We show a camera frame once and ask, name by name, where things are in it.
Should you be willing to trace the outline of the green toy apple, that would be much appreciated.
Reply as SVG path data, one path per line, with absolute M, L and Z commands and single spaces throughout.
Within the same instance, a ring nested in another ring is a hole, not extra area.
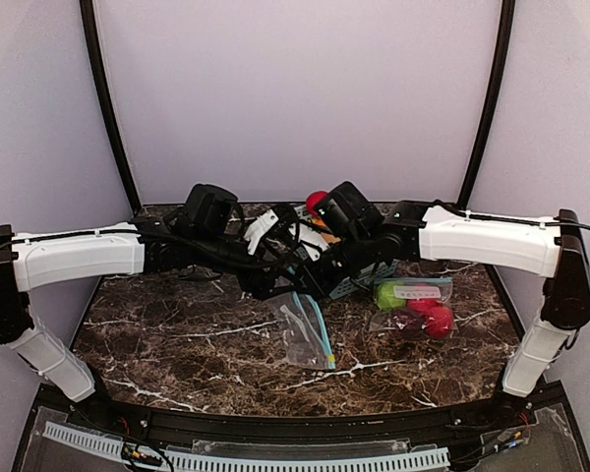
M 386 281 L 377 287 L 376 304 L 380 310 L 392 311 L 404 308 L 407 301 L 395 295 L 395 288 L 402 287 L 403 283 L 398 281 Z

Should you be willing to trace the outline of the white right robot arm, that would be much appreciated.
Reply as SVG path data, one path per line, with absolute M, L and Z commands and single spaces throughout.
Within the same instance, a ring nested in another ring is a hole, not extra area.
M 525 397 L 566 340 L 590 321 L 590 268 L 576 215 L 507 217 L 456 210 L 442 202 L 376 206 L 353 221 L 318 213 L 339 242 L 295 274 L 303 291 L 324 298 L 345 278 L 375 263 L 460 261 L 527 271 L 545 280 L 543 305 L 507 362 L 504 393 Z

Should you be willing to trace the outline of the red toy apple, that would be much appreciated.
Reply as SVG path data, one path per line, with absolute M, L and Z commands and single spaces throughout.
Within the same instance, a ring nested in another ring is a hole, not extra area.
M 426 311 L 426 333 L 433 339 L 446 338 L 454 327 L 454 316 L 446 306 L 433 306 Z

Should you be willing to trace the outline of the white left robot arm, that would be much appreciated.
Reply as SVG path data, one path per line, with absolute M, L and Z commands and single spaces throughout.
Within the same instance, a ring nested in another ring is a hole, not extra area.
M 266 259 L 234 236 L 189 238 L 161 219 L 146 218 L 71 232 L 15 233 L 0 226 L 0 345 L 19 355 L 73 402 L 101 390 L 77 357 L 32 310 L 30 292 L 55 283 L 107 275 L 203 266 L 239 277 L 245 291 L 266 295 L 274 274 L 294 253 Z

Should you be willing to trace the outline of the clear zip bag blue zipper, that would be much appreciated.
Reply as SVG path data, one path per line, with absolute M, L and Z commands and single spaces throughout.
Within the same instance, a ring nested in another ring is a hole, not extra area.
M 401 277 L 377 283 L 369 331 L 402 340 L 446 339 L 455 330 L 451 278 Z

